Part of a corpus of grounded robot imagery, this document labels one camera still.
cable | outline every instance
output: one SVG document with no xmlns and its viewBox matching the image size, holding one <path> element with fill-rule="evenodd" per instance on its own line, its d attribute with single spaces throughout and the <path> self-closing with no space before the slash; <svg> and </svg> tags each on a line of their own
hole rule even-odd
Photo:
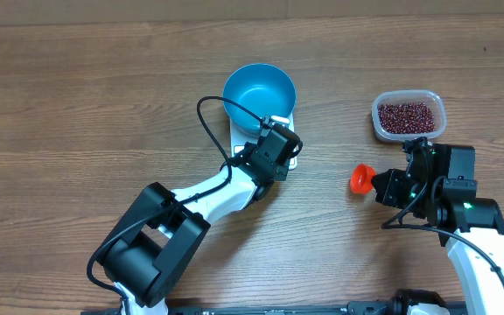
<svg viewBox="0 0 504 315">
<path fill-rule="evenodd" d="M 503 276 L 503 273 L 501 272 L 501 267 L 497 266 L 497 264 L 494 262 L 494 260 L 491 257 L 489 257 L 488 254 L 486 254 L 478 246 L 476 246 L 471 241 L 468 241 L 464 237 L 462 237 L 460 235 L 456 235 L 451 232 L 443 231 L 443 230 L 435 228 L 435 227 L 418 226 L 418 225 L 414 225 L 414 224 L 387 225 L 387 226 L 383 226 L 382 228 L 383 229 L 407 228 L 407 229 L 435 232 L 440 235 L 446 235 L 446 236 L 449 236 L 449 237 L 456 239 L 460 242 L 463 242 L 470 249 L 475 250 L 481 257 L 483 257 L 483 259 L 485 259 L 491 265 L 491 271 L 497 274 L 497 277 L 499 277 L 500 283 L 504 289 L 504 276 Z"/>
<path fill-rule="evenodd" d="M 195 195 L 193 195 L 192 197 L 190 198 L 187 198 L 187 199 L 184 199 L 182 201 L 179 201 L 179 202 L 176 202 L 176 203 L 173 203 L 172 205 L 166 207 L 166 208 L 163 208 L 161 209 L 161 211 L 151 215 L 151 216 L 148 216 L 146 218 L 143 218 L 141 220 L 139 220 L 138 222 L 132 224 L 131 226 L 125 228 L 124 230 L 122 230 L 120 233 L 114 235 L 112 238 L 110 238 L 110 240 L 108 240 L 105 244 L 103 244 L 102 246 L 100 246 L 94 253 L 93 255 L 91 255 L 91 258 L 88 260 L 88 264 L 87 264 L 87 278 L 88 280 L 90 280 L 90 282 L 92 282 L 93 284 L 96 284 L 97 286 L 103 288 L 103 289 L 106 289 L 106 290 L 109 290 L 109 291 L 113 291 L 117 294 L 120 295 L 120 301 L 122 303 L 122 306 L 124 308 L 124 310 L 126 310 L 126 315 L 130 315 L 130 302 L 128 300 L 128 297 L 126 296 L 125 292 L 123 292 L 122 290 L 116 288 L 115 286 L 113 285 L 110 285 L 110 284 L 106 284 L 100 280 L 98 280 L 94 275 L 93 275 L 93 266 L 95 265 L 95 261 L 96 261 L 96 258 L 98 256 L 101 255 L 102 251 L 104 249 L 106 249 L 108 246 L 112 245 L 113 242 L 116 242 L 120 237 L 122 237 L 122 235 L 126 234 L 128 231 L 130 231 L 131 229 L 141 225 L 142 223 L 144 222 L 148 222 L 156 217 L 158 217 L 160 214 L 163 214 L 165 213 L 167 210 L 170 210 L 171 207 L 175 207 L 177 205 L 184 205 L 188 202 L 192 202 L 192 201 L 195 201 L 195 200 L 198 200 L 202 197 L 205 197 L 211 193 L 215 193 L 217 191 L 219 191 L 221 188 L 223 188 L 224 186 L 226 186 L 228 183 L 230 183 L 231 181 L 231 178 L 233 177 L 233 172 L 232 172 L 232 167 L 230 166 L 230 159 L 228 158 L 227 156 L 227 153 L 225 152 L 225 150 L 223 150 L 223 147 L 221 146 L 221 144 L 219 143 L 219 141 L 217 141 L 217 139 L 215 138 L 214 134 L 211 132 L 211 130 L 207 127 L 207 124 L 205 122 L 205 120 L 203 119 L 203 116 L 201 115 L 201 111 L 200 111 L 200 108 L 201 108 L 201 103 L 202 102 L 205 102 L 207 100 L 219 100 L 219 101 L 224 101 L 224 102 L 228 102 L 234 106 L 236 106 L 237 108 L 243 110 L 245 113 L 251 115 L 252 117 L 254 117 L 257 121 L 260 122 L 260 127 L 267 127 L 267 125 L 265 125 L 263 123 L 263 120 L 262 118 L 258 117 L 256 114 L 252 113 L 251 111 L 249 111 L 248 109 L 244 108 L 242 105 L 236 103 L 235 101 L 231 101 L 227 98 L 224 98 L 224 97 L 219 97 L 219 96 L 206 96 L 206 97 L 202 97 L 199 101 L 198 101 L 198 105 L 196 107 L 196 110 L 198 111 L 198 118 L 199 118 L 199 121 L 201 122 L 201 125 L 203 126 L 203 128 L 206 130 L 206 133 L 209 135 L 209 137 L 211 137 L 211 140 L 213 140 L 213 143 L 215 144 L 215 146 L 217 146 L 217 149 L 219 149 L 220 153 L 222 154 L 223 158 L 225 158 L 225 164 L 228 165 L 228 175 L 227 175 L 227 178 L 225 178 L 225 180 L 211 188 L 211 189 L 208 189 L 204 192 L 201 192 L 201 193 L 196 193 Z"/>
<path fill-rule="evenodd" d="M 299 141 L 299 142 L 298 142 L 298 150 L 297 150 L 297 151 L 295 151 L 295 152 L 292 152 L 292 153 L 290 154 L 290 157 L 289 157 L 289 158 L 294 158 L 294 157 L 296 157 L 296 156 L 298 155 L 298 153 L 300 153 L 300 152 L 301 152 L 301 150 L 302 150 L 302 149 L 303 149 L 303 142 L 302 142 L 302 141 Z"/>
<path fill-rule="evenodd" d="M 427 172 L 425 177 L 427 177 L 427 176 L 429 176 L 429 161 L 427 160 L 427 154 L 425 154 L 425 150 L 422 147 L 419 147 L 419 149 L 421 150 L 421 153 L 423 154 L 423 160 L 425 161 L 425 171 Z M 410 209 L 421 199 L 421 197 L 423 197 L 426 190 L 427 190 L 427 181 L 425 181 L 425 184 L 423 184 L 423 187 L 421 188 L 421 190 L 419 191 L 417 196 L 404 209 L 402 209 L 402 211 L 400 211 L 399 213 L 394 215 L 392 218 L 388 219 L 386 222 L 382 223 L 381 228 L 388 226 L 390 223 L 392 223 L 396 220 L 398 220 L 398 222 L 400 222 L 400 224 L 402 224 L 403 217 L 406 214 L 408 214 Z"/>
<path fill-rule="evenodd" d="M 441 180 L 441 179 L 442 180 L 446 179 L 446 176 L 445 175 L 441 175 L 441 176 L 435 178 L 435 181 L 433 182 L 433 187 L 430 190 L 430 202 L 432 202 L 433 204 L 435 204 L 435 192 L 437 190 L 438 181 Z"/>
</svg>

white scale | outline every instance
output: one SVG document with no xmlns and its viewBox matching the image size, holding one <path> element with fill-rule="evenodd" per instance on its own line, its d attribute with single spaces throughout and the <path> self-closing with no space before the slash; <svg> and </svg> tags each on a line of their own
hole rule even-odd
<svg viewBox="0 0 504 315">
<path fill-rule="evenodd" d="M 293 114 L 289 115 L 288 119 L 289 119 L 289 126 L 285 127 L 295 132 L 295 124 L 293 123 Z M 229 119 L 229 121 L 230 121 L 230 133 L 231 133 L 231 156 L 234 157 L 236 153 L 244 149 L 244 144 L 246 142 L 250 142 L 252 144 L 257 143 L 260 135 L 253 135 L 248 132 L 245 132 L 241 128 L 239 128 L 236 125 L 236 122 L 233 122 L 232 119 Z M 298 165 L 297 157 L 292 158 L 289 162 L 289 170 L 292 171 L 296 169 L 297 165 Z"/>
</svg>

blue bowl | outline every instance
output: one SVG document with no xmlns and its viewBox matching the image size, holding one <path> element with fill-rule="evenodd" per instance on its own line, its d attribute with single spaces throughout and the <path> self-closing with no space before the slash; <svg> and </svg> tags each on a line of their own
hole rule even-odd
<svg viewBox="0 0 504 315">
<path fill-rule="evenodd" d="M 289 117 L 295 109 L 297 90 L 283 70 L 268 64 L 251 64 L 236 70 L 228 78 L 223 97 L 241 104 L 254 114 Z M 241 129 L 260 132 L 260 123 L 236 106 L 225 102 L 227 115 Z"/>
</svg>

plastic container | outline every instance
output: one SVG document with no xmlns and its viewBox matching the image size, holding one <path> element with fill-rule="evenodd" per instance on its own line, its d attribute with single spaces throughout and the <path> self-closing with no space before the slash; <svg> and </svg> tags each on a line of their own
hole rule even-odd
<svg viewBox="0 0 504 315">
<path fill-rule="evenodd" d="M 424 102 L 433 113 L 435 130 L 433 132 L 419 134 L 393 134 L 387 132 L 381 126 L 381 120 L 378 116 L 378 106 L 380 104 L 397 104 L 405 102 Z M 418 137 L 427 137 L 429 139 L 440 136 L 446 128 L 445 105 L 440 97 L 434 92 L 428 90 L 400 90 L 382 93 L 373 103 L 373 125 L 376 137 L 384 142 L 402 142 L 413 140 Z"/>
</svg>

black base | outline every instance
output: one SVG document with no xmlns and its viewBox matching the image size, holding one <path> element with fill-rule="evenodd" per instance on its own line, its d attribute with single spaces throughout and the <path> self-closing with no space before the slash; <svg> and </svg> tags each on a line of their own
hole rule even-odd
<svg viewBox="0 0 504 315">
<path fill-rule="evenodd" d="M 464 302 L 447 304 L 451 315 L 467 315 Z M 169 309 L 168 315 L 392 315 L 388 302 L 349 302 L 330 306 L 264 306 L 232 308 L 178 307 Z"/>
</svg>

